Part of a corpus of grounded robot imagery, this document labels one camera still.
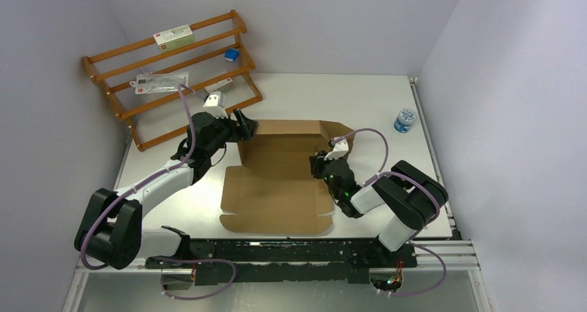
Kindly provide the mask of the brown cardboard box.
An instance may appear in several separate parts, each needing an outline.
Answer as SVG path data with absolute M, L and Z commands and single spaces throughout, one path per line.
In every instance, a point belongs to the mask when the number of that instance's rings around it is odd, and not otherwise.
M 326 120 L 261 120 L 237 144 L 241 164 L 225 171 L 219 220 L 231 232 L 320 235 L 332 225 L 334 202 L 311 174 L 309 158 L 351 132 Z

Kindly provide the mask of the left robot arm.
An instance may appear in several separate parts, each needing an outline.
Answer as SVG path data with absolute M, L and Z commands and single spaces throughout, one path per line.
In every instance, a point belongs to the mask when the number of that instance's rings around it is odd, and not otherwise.
M 164 258 L 180 268 L 192 257 L 190 236 L 170 226 L 143 227 L 144 217 L 173 194 L 200 181 L 212 167 L 212 157 L 229 143 L 251 140 L 260 123 L 239 109 L 235 118 L 207 112 L 191 116 L 187 136 L 160 169 L 142 181 L 117 190 L 100 188 L 90 197 L 74 247 L 90 270 L 121 270 L 136 258 Z

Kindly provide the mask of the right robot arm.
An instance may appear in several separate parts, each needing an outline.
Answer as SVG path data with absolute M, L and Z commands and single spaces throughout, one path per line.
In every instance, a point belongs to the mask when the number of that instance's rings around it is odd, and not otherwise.
M 309 164 L 311 175 L 326 184 L 345 216 L 358 219 L 383 205 L 392 211 L 393 218 L 373 241 L 374 259 L 381 266 L 397 261 L 400 248 L 436 220 L 449 200 L 443 185 L 404 160 L 363 186 L 345 158 L 331 160 L 321 151 L 309 157 Z

